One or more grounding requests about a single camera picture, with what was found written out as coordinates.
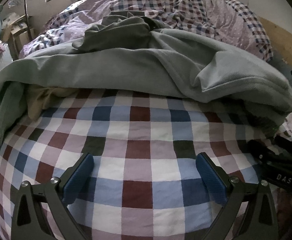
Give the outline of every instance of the checkered quilt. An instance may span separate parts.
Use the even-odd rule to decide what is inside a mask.
[[[84,35],[89,24],[111,11],[144,11],[167,27],[223,41],[269,61],[272,46],[261,22],[237,0],[83,0],[59,13],[46,30],[25,45],[20,57]],[[67,35],[67,30],[77,35]]]
[[[285,124],[280,132],[292,135]],[[126,90],[89,90],[61,99],[38,121],[23,117],[0,146],[0,237],[10,239],[14,195],[24,180],[45,183],[82,153],[95,167],[68,208],[94,240],[197,239],[213,210],[195,156],[258,182],[246,142],[265,139],[238,101],[198,103]],[[44,206],[58,239],[63,239]]]

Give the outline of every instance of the screw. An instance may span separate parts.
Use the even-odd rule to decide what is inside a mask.
[[[266,180],[261,180],[261,184],[264,186],[264,187],[266,187],[267,185],[268,185],[268,182],[266,181]]]
[[[58,178],[58,177],[52,177],[52,178],[50,179],[50,183],[51,183],[51,184],[56,184],[58,181],[59,181],[59,178]]]
[[[240,179],[238,177],[236,177],[236,176],[231,177],[231,182],[238,183],[239,181],[240,181]]]
[[[29,185],[29,181],[25,180],[21,183],[22,187],[27,187]]]

